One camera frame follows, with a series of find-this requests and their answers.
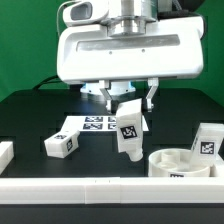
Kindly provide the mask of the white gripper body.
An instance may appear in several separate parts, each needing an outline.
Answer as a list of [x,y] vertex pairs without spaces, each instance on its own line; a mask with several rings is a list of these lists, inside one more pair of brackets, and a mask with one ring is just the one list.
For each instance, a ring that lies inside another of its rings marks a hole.
[[61,34],[57,73],[76,82],[194,78],[203,70],[199,16],[149,23],[144,35],[110,37],[100,25],[69,27]]

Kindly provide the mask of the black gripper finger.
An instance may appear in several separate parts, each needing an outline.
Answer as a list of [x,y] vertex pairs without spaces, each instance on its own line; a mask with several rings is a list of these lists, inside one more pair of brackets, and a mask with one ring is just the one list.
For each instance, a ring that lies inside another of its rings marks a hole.
[[158,78],[149,78],[147,81],[149,91],[146,95],[146,105],[147,110],[151,111],[154,108],[154,105],[152,103],[152,99],[154,94],[156,93],[158,86],[159,86],[159,79]]
[[99,81],[99,89],[106,101],[106,109],[109,113],[112,112],[112,97],[109,93],[110,82],[108,80]]

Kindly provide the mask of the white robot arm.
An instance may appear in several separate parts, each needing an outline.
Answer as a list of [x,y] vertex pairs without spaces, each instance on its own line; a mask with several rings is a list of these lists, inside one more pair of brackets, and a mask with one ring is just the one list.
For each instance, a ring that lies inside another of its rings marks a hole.
[[164,78],[196,77],[203,70],[204,18],[178,0],[71,0],[63,5],[57,74],[67,84],[100,92],[106,108],[130,81],[145,80],[148,109]]

